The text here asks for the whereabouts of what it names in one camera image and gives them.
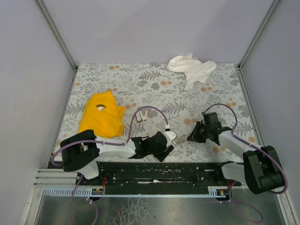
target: reflective surface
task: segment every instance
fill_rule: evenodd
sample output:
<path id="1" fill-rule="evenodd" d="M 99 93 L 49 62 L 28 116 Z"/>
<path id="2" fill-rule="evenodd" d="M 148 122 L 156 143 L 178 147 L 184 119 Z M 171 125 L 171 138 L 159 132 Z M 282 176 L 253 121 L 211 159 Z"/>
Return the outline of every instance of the reflective surface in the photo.
<path id="1" fill-rule="evenodd" d="M 262 224 L 284 224 L 277 197 L 271 193 L 254 195 L 249 190 L 234 189 L 233 198 L 257 207 L 264 216 Z M 68 225 L 69 197 L 44 196 L 37 225 Z M 240 217 L 228 202 L 213 198 L 109 198 L 97 201 L 97 225 L 233 225 L 253 223 Z M 247 217 L 259 220 L 251 208 L 238 205 Z M 95 207 L 76 197 L 71 208 L 74 225 L 90 225 L 95 218 Z"/>

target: floral pattern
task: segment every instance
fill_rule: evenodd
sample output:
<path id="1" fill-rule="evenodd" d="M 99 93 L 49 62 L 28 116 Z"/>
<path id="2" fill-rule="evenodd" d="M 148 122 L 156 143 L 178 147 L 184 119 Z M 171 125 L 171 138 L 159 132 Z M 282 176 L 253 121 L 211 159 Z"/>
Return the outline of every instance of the floral pattern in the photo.
<path id="1" fill-rule="evenodd" d="M 167 64 L 81 64 L 78 68 L 67 111 L 61 126 L 59 143 L 77 133 L 87 100 L 94 94 L 110 90 L 118 105 L 126 106 L 123 116 L 125 131 L 133 113 L 141 106 L 151 105 L 161 109 L 167 116 L 170 128 L 178 136 L 189 135 L 197 121 L 203 119 L 201 112 L 214 103 L 224 103 L 237 114 L 235 132 L 255 143 L 253 126 L 244 101 L 240 83 L 232 63 L 217 64 L 205 84 L 195 83 L 185 91 L 186 78 L 183 73 L 166 70 Z M 225 107 L 215 106 L 210 110 L 218 113 L 223 126 L 233 126 L 233 115 Z M 165 128 L 162 115 L 148 109 L 148 119 L 133 124 L 133 136 L 152 136 Z M 119 157 L 102 157 L 101 160 L 131 161 Z M 141 161 L 155 161 L 147 156 Z M 169 162 L 223 162 L 241 161 L 230 150 L 215 143 L 185 142 L 177 146 L 165 159 Z"/>

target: cable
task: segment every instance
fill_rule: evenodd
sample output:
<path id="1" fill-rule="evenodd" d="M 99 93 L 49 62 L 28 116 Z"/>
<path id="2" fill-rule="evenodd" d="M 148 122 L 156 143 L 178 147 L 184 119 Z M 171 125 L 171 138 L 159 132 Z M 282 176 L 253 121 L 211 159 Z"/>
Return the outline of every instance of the cable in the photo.
<path id="1" fill-rule="evenodd" d="M 283 188 L 281 191 L 278 191 L 278 192 L 276 192 L 276 191 L 270 191 L 270 192 L 273 193 L 273 194 L 277 194 L 277 195 L 283 194 L 284 192 L 286 192 L 287 187 L 288 187 L 288 180 L 287 180 L 287 176 L 286 176 L 284 170 L 283 170 L 282 167 L 279 165 L 279 163 L 276 162 L 275 159 L 273 159 L 268 153 L 266 153 L 265 151 L 263 151 L 261 148 L 255 146 L 255 145 L 252 145 L 251 143 L 245 141 L 244 139 L 238 137 L 237 135 L 235 135 L 235 134 L 233 133 L 233 132 L 234 132 L 234 129 L 235 129 L 236 126 L 238 125 L 238 119 L 237 119 L 237 116 L 236 116 L 236 114 L 235 114 L 235 112 L 234 112 L 234 110 L 233 110 L 232 108 L 230 108 L 229 106 L 227 106 L 227 105 L 225 105 L 225 104 L 222 104 L 222 103 L 216 103 L 216 104 L 213 104 L 213 105 L 211 105 L 210 107 L 208 107 L 202 114 L 205 114 L 209 109 L 211 109 L 213 106 L 216 106 L 216 105 L 223 105 L 223 106 L 229 108 L 229 109 L 231 110 L 231 112 L 233 113 L 234 118 L 235 118 L 235 124 L 234 124 L 234 126 L 233 126 L 233 128 L 232 128 L 232 130 L 231 130 L 232 136 L 233 136 L 235 139 L 239 140 L 240 142 L 243 142 L 244 144 L 248 145 L 249 147 L 252 147 L 252 148 L 258 150 L 259 152 L 261 152 L 261 153 L 262 153 L 263 155 L 265 155 L 269 160 L 271 160 L 272 163 L 274 163 L 275 166 L 280 170 L 280 172 L 281 172 L 281 174 L 282 174 L 282 177 L 283 177 L 283 180 L 284 180 L 285 186 L 284 186 L 284 188 Z"/>
<path id="2" fill-rule="evenodd" d="M 131 138 L 131 130 L 132 130 L 132 125 L 133 125 L 133 120 L 134 120 L 134 118 L 135 118 L 135 115 L 136 115 L 139 111 L 141 111 L 142 109 L 145 109 L 145 108 L 152 108 L 152 109 L 155 109 L 155 110 L 159 111 L 159 112 L 163 115 L 166 124 L 169 125 L 169 122 L 168 122 L 167 117 L 165 116 L 165 114 L 164 114 L 161 110 L 157 109 L 157 108 L 154 107 L 154 106 L 150 106 L 150 105 L 143 106 L 143 107 L 139 108 L 138 110 L 136 110 L 136 112 L 134 113 L 134 115 L 133 115 L 133 117 L 132 117 L 132 119 L 131 119 L 130 125 L 129 125 L 128 138 L 127 138 L 127 140 L 126 140 L 124 143 L 103 142 L 103 141 L 97 141 L 97 140 L 81 140 L 81 141 L 73 142 L 73 143 L 70 143 L 70 144 L 67 144 L 67 145 L 63 146 L 62 148 L 58 149 L 58 150 L 53 154 L 53 156 L 52 156 L 52 158 L 51 158 L 51 163 L 52 163 L 52 165 L 53 165 L 53 166 L 63 166 L 63 163 L 57 163 L 57 162 L 54 161 L 55 157 L 56 157 L 61 151 L 63 151 L 64 149 L 67 149 L 67 148 L 69 148 L 69 147 L 71 147 L 71 146 L 73 146 L 73 145 L 76 145 L 76 144 L 81 144 L 81 143 L 98 143 L 98 144 L 108 144 L 108 145 L 115 145 L 115 146 L 123 146 L 123 145 L 127 144 L 127 143 L 130 141 L 130 138 Z"/>
<path id="3" fill-rule="evenodd" d="M 76 184 L 76 186 L 74 188 L 74 190 L 72 191 L 71 199 L 70 199 L 70 202 L 69 202 L 68 215 L 69 215 L 69 223 L 71 225 L 72 225 L 72 220 L 71 220 L 71 204 L 72 204 L 72 199 L 73 199 L 75 191 L 78 188 L 78 186 L 79 186 L 79 184 L 80 184 L 80 182 L 81 182 L 82 179 L 83 179 L 83 175 L 81 174 L 80 178 L 79 178 L 79 180 L 78 180 L 78 182 L 77 182 L 77 184 Z M 95 219 L 94 219 L 94 221 L 92 223 L 92 225 L 94 225 L 96 223 L 97 219 L 98 219 L 98 207 L 97 207 L 96 203 L 93 200 L 91 200 L 90 202 L 93 203 L 94 206 L 95 206 L 95 208 L 96 208 L 96 216 L 95 216 Z"/>
<path id="4" fill-rule="evenodd" d="M 263 218 L 263 215 L 262 213 L 258 210 L 258 208 L 256 208 L 254 205 L 252 204 L 249 204 L 247 202 L 242 202 L 242 201 L 238 201 L 238 200 L 233 200 L 232 199 L 232 187 L 234 186 L 234 184 L 236 183 L 237 181 L 233 182 L 232 185 L 230 186 L 229 188 L 229 200 L 230 200 L 230 203 L 232 205 L 232 207 L 234 208 L 234 210 L 241 216 L 243 217 L 244 219 L 252 222 L 252 223 L 255 223 L 255 224 L 260 224 L 264 221 L 264 218 Z M 250 206 L 252 209 L 254 209 L 256 212 L 258 212 L 258 214 L 261 216 L 261 220 L 257 221 L 257 220 L 252 220 L 252 219 L 249 219 L 248 217 L 246 217 L 244 214 L 242 214 L 240 211 L 238 211 L 238 209 L 235 207 L 235 205 L 233 203 L 239 203 L 239 204 L 243 204 L 243 205 L 246 205 L 246 206 Z"/>

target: yellow cloth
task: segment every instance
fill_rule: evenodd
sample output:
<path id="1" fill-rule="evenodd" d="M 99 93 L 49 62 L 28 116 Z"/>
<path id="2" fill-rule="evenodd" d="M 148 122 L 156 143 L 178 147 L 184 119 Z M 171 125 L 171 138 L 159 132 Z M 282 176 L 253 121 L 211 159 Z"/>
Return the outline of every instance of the yellow cloth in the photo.
<path id="1" fill-rule="evenodd" d="M 124 112 L 125 107 L 117 106 L 110 91 L 94 94 L 85 105 L 78 132 L 92 129 L 95 135 L 104 138 L 121 136 Z"/>

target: white cloth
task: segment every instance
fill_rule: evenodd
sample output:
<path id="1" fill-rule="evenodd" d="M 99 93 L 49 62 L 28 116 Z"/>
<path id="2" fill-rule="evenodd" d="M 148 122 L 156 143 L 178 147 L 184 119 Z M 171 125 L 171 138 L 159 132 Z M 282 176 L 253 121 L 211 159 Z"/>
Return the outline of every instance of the white cloth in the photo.
<path id="1" fill-rule="evenodd" d="M 184 73 L 187 77 L 187 83 L 184 90 L 192 89 L 195 82 L 205 83 L 212 71 L 217 65 L 213 61 L 205 63 L 200 62 L 197 58 L 193 58 L 192 53 L 186 56 L 176 56 L 169 62 L 167 70 Z"/>

